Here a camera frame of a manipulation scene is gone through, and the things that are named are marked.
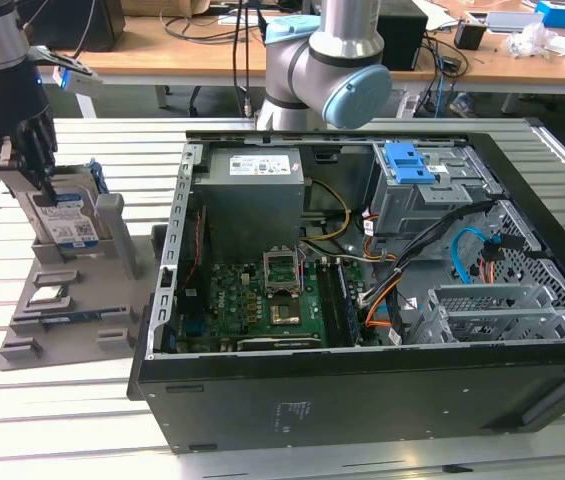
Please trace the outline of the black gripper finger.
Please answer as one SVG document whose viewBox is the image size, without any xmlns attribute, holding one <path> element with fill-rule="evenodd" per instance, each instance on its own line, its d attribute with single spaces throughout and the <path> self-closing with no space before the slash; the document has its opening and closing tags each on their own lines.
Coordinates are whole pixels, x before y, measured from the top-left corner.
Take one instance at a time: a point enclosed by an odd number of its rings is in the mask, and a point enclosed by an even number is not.
<svg viewBox="0 0 565 480">
<path fill-rule="evenodd" d="M 54 173 L 57 140 L 50 113 L 40 113 L 30 121 L 31 142 L 35 150 L 36 171 L 41 183 L 44 199 L 40 206 L 56 206 L 57 195 L 51 183 Z"/>
<path fill-rule="evenodd" d="M 18 170 L 35 188 L 41 188 L 40 159 L 36 134 L 28 120 L 20 122 L 13 132 L 13 147 L 18 159 Z"/>
</svg>

